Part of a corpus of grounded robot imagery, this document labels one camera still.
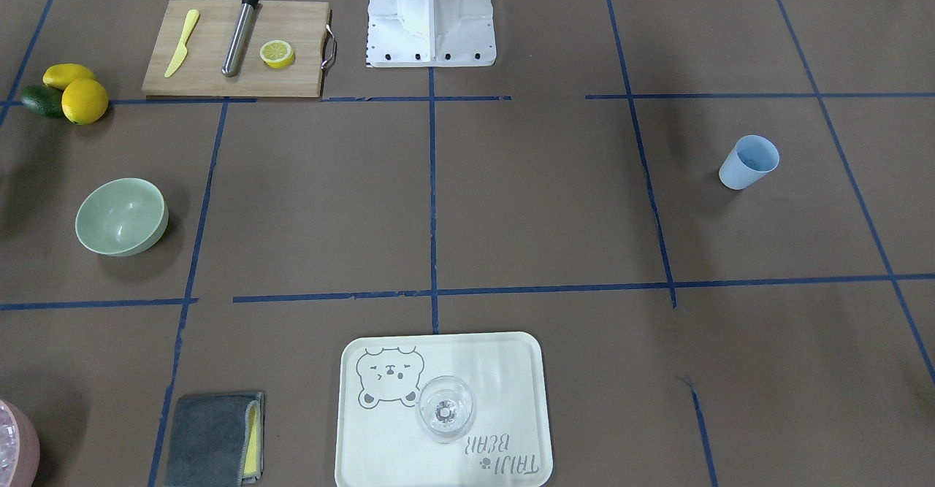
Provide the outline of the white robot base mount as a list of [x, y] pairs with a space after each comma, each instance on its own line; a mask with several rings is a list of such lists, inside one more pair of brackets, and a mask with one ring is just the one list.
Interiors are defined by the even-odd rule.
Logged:
[[371, 68], [486, 67], [497, 60], [493, 0], [369, 0]]

